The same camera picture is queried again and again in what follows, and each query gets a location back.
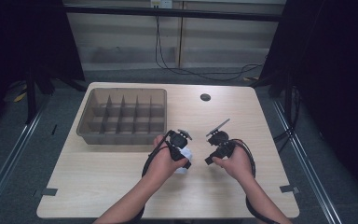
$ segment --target compartment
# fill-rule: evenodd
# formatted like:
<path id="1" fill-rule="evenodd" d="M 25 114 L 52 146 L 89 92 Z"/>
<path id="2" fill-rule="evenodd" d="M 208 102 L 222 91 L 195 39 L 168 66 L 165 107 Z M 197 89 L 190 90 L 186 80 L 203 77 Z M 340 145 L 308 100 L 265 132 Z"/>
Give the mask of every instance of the compartment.
<path id="1" fill-rule="evenodd" d="M 163 89 L 97 88 L 77 126 L 90 145 L 150 145 L 166 133 L 167 93 Z"/>

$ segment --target finger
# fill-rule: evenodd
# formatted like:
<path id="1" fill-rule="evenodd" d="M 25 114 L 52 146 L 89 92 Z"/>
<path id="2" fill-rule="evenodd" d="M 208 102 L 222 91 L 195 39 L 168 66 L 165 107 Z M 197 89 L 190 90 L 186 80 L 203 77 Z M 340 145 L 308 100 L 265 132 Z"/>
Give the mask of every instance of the finger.
<path id="1" fill-rule="evenodd" d="M 179 161 L 175 162 L 175 165 L 177 165 L 177 167 L 184 167 L 186 165 L 186 163 L 188 162 L 188 158 L 182 158 Z"/>
<path id="2" fill-rule="evenodd" d="M 216 164 L 216 165 L 219 165 L 221 167 L 224 166 L 224 161 L 220 158 L 217 158 L 217 157 L 212 157 L 212 161 Z"/>
<path id="3" fill-rule="evenodd" d="M 153 146 L 156 147 L 158 145 L 158 143 L 162 140 L 164 136 L 162 136 L 161 134 L 156 136 L 154 141 L 153 141 Z"/>

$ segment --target black tape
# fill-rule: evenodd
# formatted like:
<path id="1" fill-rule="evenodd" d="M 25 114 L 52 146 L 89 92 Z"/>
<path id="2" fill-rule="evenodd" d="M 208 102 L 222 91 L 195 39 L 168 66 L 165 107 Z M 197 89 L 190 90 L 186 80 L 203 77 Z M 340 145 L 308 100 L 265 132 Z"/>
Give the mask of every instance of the black tape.
<path id="1" fill-rule="evenodd" d="M 279 188 L 281 189 L 281 192 L 282 192 L 282 193 L 293 192 L 294 194 L 297 194 L 297 193 L 300 192 L 300 191 L 298 190 L 298 188 L 292 187 L 292 186 L 290 186 L 290 185 L 280 186 Z"/>
<path id="2" fill-rule="evenodd" d="M 36 189 L 34 191 L 34 197 L 42 198 L 43 195 L 47 196 L 55 196 L 57 194 L 58 189 Z"/>

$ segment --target forearm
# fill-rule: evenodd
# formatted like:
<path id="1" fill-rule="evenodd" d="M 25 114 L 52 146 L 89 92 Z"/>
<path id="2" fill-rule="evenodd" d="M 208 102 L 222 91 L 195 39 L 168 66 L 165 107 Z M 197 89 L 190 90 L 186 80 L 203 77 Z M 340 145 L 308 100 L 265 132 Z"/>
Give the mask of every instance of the forearm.
<path id="1" fill-rule="evenodd" d="M 121 223 L 131 220 L 159 189 L 159 184 L 144 176 L 126 195 L 113 204 L 94 223 Z"/>
<path id="2" fill-rule="evenodd" d="M 237 180 L 255 211 L 281 224 L 291 223 L 251 175 L 244 175 Z"/>

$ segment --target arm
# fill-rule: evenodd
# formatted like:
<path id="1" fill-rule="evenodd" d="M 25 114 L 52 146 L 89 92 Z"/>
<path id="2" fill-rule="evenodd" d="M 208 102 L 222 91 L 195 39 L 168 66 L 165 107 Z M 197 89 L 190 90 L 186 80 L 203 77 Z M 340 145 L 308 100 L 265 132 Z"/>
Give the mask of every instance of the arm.
<path id="1" fill-rule="evenodd" d="M 249 158 L 242 148 L 235 147 L 231 157 L 226 160 L 217 157 L 212 160 L 240 183 L 252 207 L 259 214 L 281 224 L 291 223 L 254 179 Z"/>
<path id="2" fill-rule="evenodd" d="M 154 147 L 162 139 L 159 135 L 154 140 Z M 170 151 L 165 143 L 162 150 L 156 155 L 149 165 L 146 174 L 141 180 L 118 202 L 113 204 L 94 223 L 121 223 L 131 220 L 145 206 L 150 197 L 164 184 L 164 182 L 179 167 L 183 167 L 187 159 L 173 161 Z"/>

